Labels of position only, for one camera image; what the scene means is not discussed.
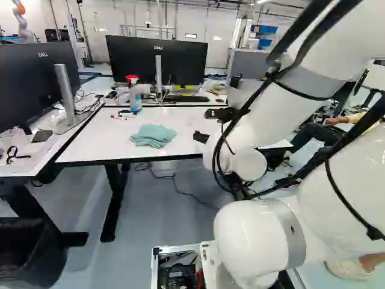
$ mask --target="blue cloth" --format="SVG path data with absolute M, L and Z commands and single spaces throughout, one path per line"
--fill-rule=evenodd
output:
M 137 146 L 149 145 L 153 148 L 163 148 L 176 135 L 173 129 L 165 128 L 162 125 L 142 125 L 137 134 L 130 136 L 130 140 Z

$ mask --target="marker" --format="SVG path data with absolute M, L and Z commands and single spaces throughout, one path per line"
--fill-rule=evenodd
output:
M 126 117 L 123 116 L 111 116 L 112 119 L 118 119 L 118 120 L 127 120 Z

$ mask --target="person's leg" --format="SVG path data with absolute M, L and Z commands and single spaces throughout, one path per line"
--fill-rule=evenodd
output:
M 331 149 L 331 146 L 324 146 L 323 148 L 320 148 L 313 156 L 312 158 L 295 173 L 296 179 L 304 179 L 314 168 L 314 163 L 317 158 L 323 157 L 329 150 Z
M 319 141 L 324 141 L 327 146 L 335 144 L 340 139 L 336 132 L 326 126 L 318 123 L 307 123 L 292 139 L 291 144 L 293 147 L 290 148 L 289 151 L 295 153 L 297 150 L 306 145 L 306 143 L 308 143 L 313 137 Z

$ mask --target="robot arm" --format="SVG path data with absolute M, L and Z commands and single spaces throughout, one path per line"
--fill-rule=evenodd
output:
M 30 30 L 28 30 L 26 28 L 28 23 L 24 19 L 24 17 L 22 16 L 25 14 L 25 8 L 24 8 L 23 4 L 21 3 L 21 0 L 12 0 L 12 2 L 14 4 L 12 11 L 13 11 L 13 14 L 14 14 L 16 20 L 19 23 L 19 35 L 20 35 L 20 37 L 25 39 L 25 43 L 34 42 L 34 35 Z
M 288 47 L 288 53 L 282 57 L 283 67 L 295 61 L 306 37 L 338 2 L 332 1 Z M 360 75 L 372 58 L 384 56 L 385 39 L 379 37 L 382 11 L 378 7 L 380 3 L 376 1 L 362 1 L 315 42 L 297 67 L 279 78 L 280 84 L 305 96 L 298 96 L 273 82 L 256 98 L 250 106 L 250 113 L 242 117 L 226 137 L 235 154 L 222 144 L 220 165 L 223 171 L 236 172 L 245 181 L 259 179 L 265 172 L 266 163 L 261 161 L 263 156 L 254 148 L 271 145 L 289 135 L 346 81 Z M 362 19 L 366 17 L 366 23 L 373 23 L 371 29 L 362 25 Z M 368 37 L 371 44 L 361 41 L 358 35 Z M 274 116 L 274 123 L 268 121 L 271 116 Z M 212 155 L 220 136 L 219 131 L 213 135 L 203 152 L 207 169 L 212 170 Z
M 309 6 L 320 2 L 312 1 Z M 232 128 L 225 135 L 226 144 L 221 141 L 222 133 L 210 136 L 203 152 L 206 168 L 216 171 L 220 164 L 224 172 L 235 172 L 245 181 L 259 179 L 266 162 L 255 147 L 287 136 L 345 81 L 359 75 L 370 59 L 385 56 L 385 39 L 379 37 L 385 24 L 381 0 L 328 3 L 288 47 L 278 79 L 270 78 L 255 101 L 252 96 L 250 113 L 238 123 L 228 124 Z M 327 33 L 315 37 L 311 49 L 303 53 L 313 32 L 325 19 L 333 22 L 333 18 L 337 23 L 329 30 L 324 26 Z M 360 41 L 359 35 L 371 39 L 370 45 Z M 274 123 L 266 121 L 271 115 Z M 243 289 L 267 288 L 283 269 L 328 258 L 385 252 L 385 241 L 368 237 L 362 222 L 336 194 L 329 175 L 345 200 L 369 224 L 385 232 L 381 183 L 384 151 L 385 126 L 380 125 L 334 154 L 327 162 L 328 169 L 325 164 L 318 166 L 300 184 L 298 198 L 248 200 L 225 206 L 215 218 L 214 235 L 224 268 L 236 283 Z

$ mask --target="dell monitor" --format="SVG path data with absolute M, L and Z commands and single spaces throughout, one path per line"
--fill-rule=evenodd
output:
M 155 56 L 162 56 L 163 84 L 203 83 L 208 44 L 177 40 L 106 36 L 114 81 L 138 75 L 140 83 L 155 83 Z
M 80 79 L 69 42 L 0 45 L 0 133 L 25 126 L 61 99 L 57 63 L 67 66 L 75 94 Z

